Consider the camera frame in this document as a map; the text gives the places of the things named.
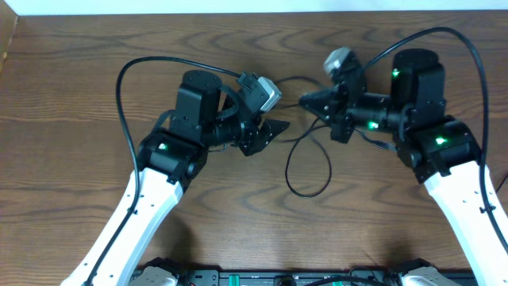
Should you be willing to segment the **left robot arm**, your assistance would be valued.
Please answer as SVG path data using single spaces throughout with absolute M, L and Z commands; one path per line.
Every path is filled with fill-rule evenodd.
M 137 168 L 110 220 L 65 285 L 126 285 L 153 235 L 206 164 L 210 148 L 231 144 L 249 157 L 289 124 L 261 118 L 282 93 L 268 78 L 242 73 L 239 91 L 207 71 L 183 74 L 174 110 L 140 143 Z

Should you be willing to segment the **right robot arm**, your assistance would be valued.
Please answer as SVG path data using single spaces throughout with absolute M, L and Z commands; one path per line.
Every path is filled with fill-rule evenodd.
M 449 221 L 479 285 L 507 283 L 507 215 L 481 165 L 467 125 L 445 113 L 445 69 L 435 52 L 411 48 L 394 56 L 389 95 L 369 93 L 356 54 L 333 51 L 324 69 L 333 85 L 303 95 L 300 106 L 348 143 L 355 129 L 390 133 L 403 164 Z

